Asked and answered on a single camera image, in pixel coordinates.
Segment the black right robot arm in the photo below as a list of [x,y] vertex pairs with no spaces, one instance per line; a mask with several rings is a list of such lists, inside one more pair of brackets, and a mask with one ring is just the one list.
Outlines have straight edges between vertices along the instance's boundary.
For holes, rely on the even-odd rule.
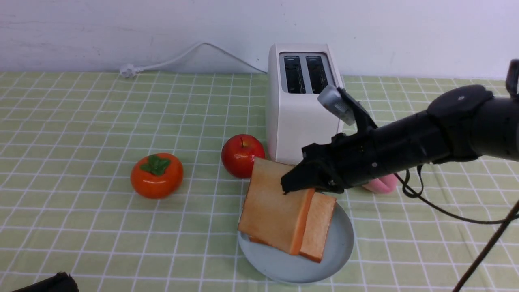
[[342,121],[355,122],[358,131],[304,146],[302,161],[282,176],[282,189],[341,193],[423,164],[483,155],[518,161],[517,59],[510,62],[506,89],[510,97],[497,98],[482,85],[462,86],[423,111],[378,127],[345,89],[328,85],[317,101]]

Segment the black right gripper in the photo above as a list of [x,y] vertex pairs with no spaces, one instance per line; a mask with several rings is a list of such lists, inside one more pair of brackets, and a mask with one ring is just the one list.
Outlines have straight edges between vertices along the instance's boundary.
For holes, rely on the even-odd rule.
[[284,194],[314,189],[341,193],[382,175],[375,144],[369,137],[337,134],[329,144],[302,148],[303,160],[281,177]]

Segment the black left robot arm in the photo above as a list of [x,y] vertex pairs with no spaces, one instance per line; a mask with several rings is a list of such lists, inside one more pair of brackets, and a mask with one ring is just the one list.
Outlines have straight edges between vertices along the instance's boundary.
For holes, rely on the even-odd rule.
[[15,292],[79,292],[76,281],[70,274],[59,272],[53,277],[14,290]]

